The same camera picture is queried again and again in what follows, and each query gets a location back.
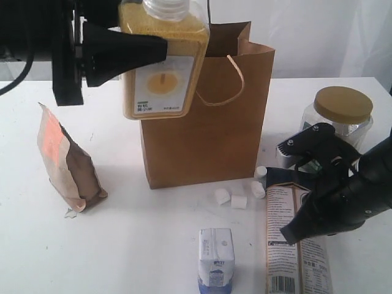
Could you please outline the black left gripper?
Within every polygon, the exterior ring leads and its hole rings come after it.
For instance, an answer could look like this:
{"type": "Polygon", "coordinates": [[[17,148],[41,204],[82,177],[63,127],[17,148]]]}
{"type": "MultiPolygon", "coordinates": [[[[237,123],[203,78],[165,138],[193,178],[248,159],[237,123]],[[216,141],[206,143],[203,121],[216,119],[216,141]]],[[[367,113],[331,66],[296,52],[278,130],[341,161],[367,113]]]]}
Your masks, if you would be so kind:
{"type": "MultiPolygon", "coordinates": [[[[52,89],[60,107],[84,104],[72,25],[74,6],[74,1],[52,2],[52,89]]],[[[130,70],[163,62],[167,52],[168,41],[161,37],[83,24],[82,61],[89,87],[99,87],[130,70]]]]}

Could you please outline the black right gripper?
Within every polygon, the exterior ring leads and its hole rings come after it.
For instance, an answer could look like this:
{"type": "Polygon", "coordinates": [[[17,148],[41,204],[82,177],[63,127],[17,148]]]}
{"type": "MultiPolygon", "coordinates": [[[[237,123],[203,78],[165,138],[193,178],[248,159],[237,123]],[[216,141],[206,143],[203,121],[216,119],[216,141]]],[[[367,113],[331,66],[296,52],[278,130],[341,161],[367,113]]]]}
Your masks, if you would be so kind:
{"type": "Polygon", "coordinates": [[[335,192],[314,201],[314,193],[280,232],[294,245],[316,236],[360,228],[366,220],[391,209],[391,153],[361,157],[358,171],[335,192]]]}

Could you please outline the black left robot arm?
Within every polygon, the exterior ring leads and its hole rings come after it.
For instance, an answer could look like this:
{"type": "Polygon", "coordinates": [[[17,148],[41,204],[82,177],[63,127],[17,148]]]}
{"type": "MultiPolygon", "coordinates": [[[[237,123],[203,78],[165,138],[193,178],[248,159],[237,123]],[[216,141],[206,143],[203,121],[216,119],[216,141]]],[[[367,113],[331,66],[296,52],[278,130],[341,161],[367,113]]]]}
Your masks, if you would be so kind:
{"type": "Polygon", "coordinates": [[[120,1],[1,1],[1,62],[26,63],[1,94],[18,86],[33,62],[50,61],[57,105],[82,105],[82,80],[98,87],[127,71],[166,60],[165,39],[112,30],[119,23],[120,5],[120,1]]]}

